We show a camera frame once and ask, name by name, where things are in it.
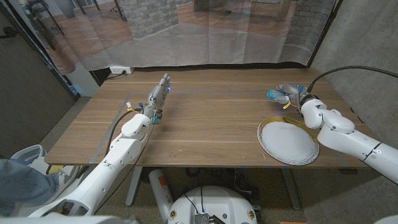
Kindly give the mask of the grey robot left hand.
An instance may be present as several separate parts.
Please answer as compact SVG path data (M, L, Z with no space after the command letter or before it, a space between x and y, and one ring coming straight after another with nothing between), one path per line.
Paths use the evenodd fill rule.
M158 85L154 87L154 89L149 93L147 101L143 106L142 114L146 115L149 118L158 117L162 118L162 108L165 104L165 99L170 92L170 77L168 73L165 73L164 76L160 79Z

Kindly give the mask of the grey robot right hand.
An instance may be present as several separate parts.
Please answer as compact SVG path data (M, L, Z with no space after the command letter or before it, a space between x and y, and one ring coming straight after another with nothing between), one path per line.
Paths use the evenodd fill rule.
M276 90L282 94L276 97L276 102L285 105L291 102L294 106L299 106L300 101L307 95L307 87L294 83L281 84Z

